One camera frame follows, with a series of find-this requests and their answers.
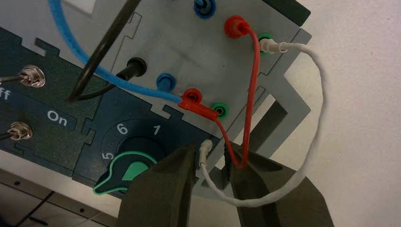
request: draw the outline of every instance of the number 1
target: number 1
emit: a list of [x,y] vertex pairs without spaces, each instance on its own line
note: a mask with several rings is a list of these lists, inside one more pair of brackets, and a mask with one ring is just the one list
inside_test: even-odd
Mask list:
[[159,133],[160,127],[161,127],[160,125],[153,126],[153,128],[156,129],[156,130],[155,130],[155,135],[157,135],[157,134]]

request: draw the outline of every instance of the number 6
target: number 6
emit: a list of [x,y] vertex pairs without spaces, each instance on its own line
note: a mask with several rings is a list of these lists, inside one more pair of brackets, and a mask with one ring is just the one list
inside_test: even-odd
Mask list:
[[123,124],[118,124],[117,125],[117,130],[119,133],[121,133],[122,135],[125,135],[128,133],[128,129],[124,127]]

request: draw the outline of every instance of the blue wire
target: blue wire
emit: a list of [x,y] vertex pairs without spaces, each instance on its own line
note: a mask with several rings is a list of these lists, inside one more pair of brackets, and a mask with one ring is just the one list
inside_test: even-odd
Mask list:
[[[49,0],[49,5],[50,9],[53,14],[53,19],[54,22],[56,23],[56,26],[64,39],[64,42],[67,44],[67,46],[71,49],[73,54],[83,63],[86,64],[87,61],[89,60],[89,56],[85,53],[85,51],[80,47],[79,43],[75,39],[74,35],[72,34],[70,27],[67,24],[67,21],[65,19],[64,13],[62,11],[61,7],[61,0]],[[128,81],[125,81],[123,79],[120,79],[107,71],[106,69],[102,67],[98,67],[96,69],[96,74],[99,75],[102,79],[106,80],[107,82],[114,84],[118,87],[121,87],[123,89],[139,93],[142,95],[146,96],[152,96],[152,97],[157,97],[157,98],[162,98],[165,100],[169,100],[175,103],[181,103],[182,99],[179,96],[173,95],[168,92],[162,92],[162,91],[157,91],[153,90],[147,87],[142,87],[139,85],[132,84]]]
[[195,4],[197,4],[200,7],[203,7],[204,2],[203,2],[203,0],[195,0]]

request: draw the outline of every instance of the black wire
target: black wire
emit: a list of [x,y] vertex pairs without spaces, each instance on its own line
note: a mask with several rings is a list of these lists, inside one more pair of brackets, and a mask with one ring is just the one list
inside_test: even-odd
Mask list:
[[[121,72],[117,73],[116,77],[124,79],[126,81],[130,80],[133,77],[140,77],[145,74],[147,70],[146,62],[141,58],[131,58],[128,63],[127,67],[123,69]],[[108,92],[109,90],[113,89],[115,85],[109,84],[105,88],[96,91],[92,94],[88,95],[81,95],[79,96],[78,100],[88,100],[98,96],[103,95],[104,93]]]
[[6,139],[8,139],[8,138],[10,138],[10,137],[12,137],[12,134],[11,134],[11,133],[8,133],[8,132],[3,133],[3,134],[0,134],[0,141],[6,140]]
[[53,194],[54,192],[51,191],[35,208],[31,210],[31,212],[29,212],[22,220],[20,220],[18,224],[15,225],[15,227],[18,227],[22,223],[24,223],[24,221],[26,221],[33,213],[35,213],[35,211],[37,211]]
[[79,96],[78,100],[82,101],[82,100],[88,100],[88,99],[96,98],[96,97],[101,96],[104,93],[110,91],[113,88],[115,88],[115,85],[114,84],[109,84],[105,88],[103,88],[101,90],[98,90],[98,91],[96,91],[94,93]]
[[122,29],[127,24],[131,15],[134,13],[136,7],[138,6],[140,0],[127,0],[122,7],[120,13],[114,19],[114,22],[110,26],[107,33],[104,35],[99,45],[96,47],[89,61],[82,70],[78,81],[68,97],[68,102],[75,102],[79,100],[79,96],[84,92],[90,78],[94,74],[96,68],[99,66],[102,59],[105,57],[106,53],[109,51],[110,47],[113,45],[118,35]]

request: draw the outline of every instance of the gray panel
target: gray panel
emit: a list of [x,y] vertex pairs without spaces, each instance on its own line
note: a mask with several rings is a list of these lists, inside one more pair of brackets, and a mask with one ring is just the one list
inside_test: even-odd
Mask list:
[[40,199],[0,183],[0,216],[7,224],[14,226],[39,203]]
[[33,195],[39,199],[44,199],[51,190],[44,188],[31,181],[27,181],[22,177],[16,176],[9,172],[0,169],[0,183],[13,187],[17,190],[23,191]]
[[[292,42],[305,44],[310,38],[310,34],[300,29]],[[260,82],[267,84],[266,90],[276,98],[276,101],[286,110],[287,115],[272,134],[266,135],[265,137],[263,135],[258,135],[259,138],[263,140],[263,143],[255,147],[257,150],[253,150],[253,152],[270,157],[311,111],[305,101],[283,76],[298,55],[298,51],[289,51],[283,54],[267,75],[259,77]],[[258,128],[263,127],[264,122],[265,121],[261,121],[260,124],[255,127],[260,134],[262,134],[262,131],[258,130]]]
[[[190,0],[142,1],[136,10],[142,20],[135,37],[124,39],[114,72],[122,70],[130,57],[141,57],[148,63],[148,71],[132,82],[155,87],[157,76],[168,72],[177,79],[174,93],[181,95],[195,87],[202,92],[204,105],[226,103],[230,115],[223,125],[228,128],[246,102],[253,49],[249,36],[239,39],[226,36],[226,19],[241,15],[256,33],[268,32],[280,41],[290,41],[299,27],[261,0],[220,0],[216,5],[215,15],[204,20],[195,15]],[[261,72],[268,73],[278,58],[279,55],[263,56]],[[171,103],[139,97],[153,104],[152,111],[168,116],[162,113],[162,107]],[[185,112],[183,120],[220,136],[214,123],[194,113]]]

